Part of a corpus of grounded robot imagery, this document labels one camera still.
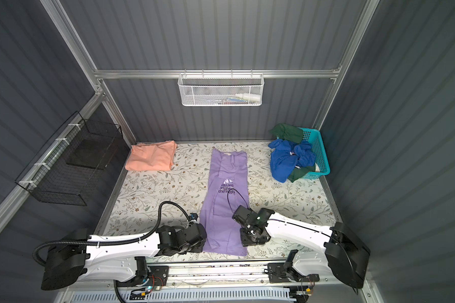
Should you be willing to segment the purple t-shirt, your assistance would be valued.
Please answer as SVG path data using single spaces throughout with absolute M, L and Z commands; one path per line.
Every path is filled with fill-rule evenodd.
M 233 219 L 238 207 L 249 207 L 247 162 L 244 151 L 212 151 L 207 194 L 200 213 L 200 223 L 207 232 L 205 253 L 248 254 L 241 243 L 241 226 Z

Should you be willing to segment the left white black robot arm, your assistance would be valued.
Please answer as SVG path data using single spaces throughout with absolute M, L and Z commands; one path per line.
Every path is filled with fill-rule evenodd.
M 72 232 L 59 241 L 45 244 L 47 257 L 36 262 L 44 267 L 42 290 L 58 290 L 84 281 L 116 280 L 139 285 L 150 276 L 147 259 L 200 253 L 207 232 L 200 223 L 187 228 L 162 226 L 149 237 L 97 236 L 86 230 Z

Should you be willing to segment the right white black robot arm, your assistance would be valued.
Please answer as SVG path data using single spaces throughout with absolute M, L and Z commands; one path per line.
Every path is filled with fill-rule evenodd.
M 240 224 L 243 246 L 259 246 L 271 239 L 284 239 L 313 253 L 293 249 L 279 270 L 268 267 L 272 283 L 315 282 L 315 276 L 333 275 L 354 290 L 363 288 L 370 258 L 369 247 L 344 223 L 313 225 L 285 217 L 268 208 L 255 212 L 239 206 L 233 220 Z

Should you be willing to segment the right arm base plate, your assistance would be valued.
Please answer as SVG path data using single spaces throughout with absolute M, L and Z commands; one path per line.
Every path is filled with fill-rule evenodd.
M 320 281 L 318 274 L 310 274 L 302 276 L 292 268 L 286 269 L 284 263 L 268 263 L 264 273 L 268 275 L 269 281 L 272 284 L 288 283 L 288 282 L 308 282 L 315 283 Z

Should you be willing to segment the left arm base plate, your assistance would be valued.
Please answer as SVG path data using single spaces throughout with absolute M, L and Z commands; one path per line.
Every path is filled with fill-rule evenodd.
M 126 282 L 115 282 L 118 287 L 163 287 L 169 276 L 169 266 L 148 266 L 136 271 L 136 275 Z

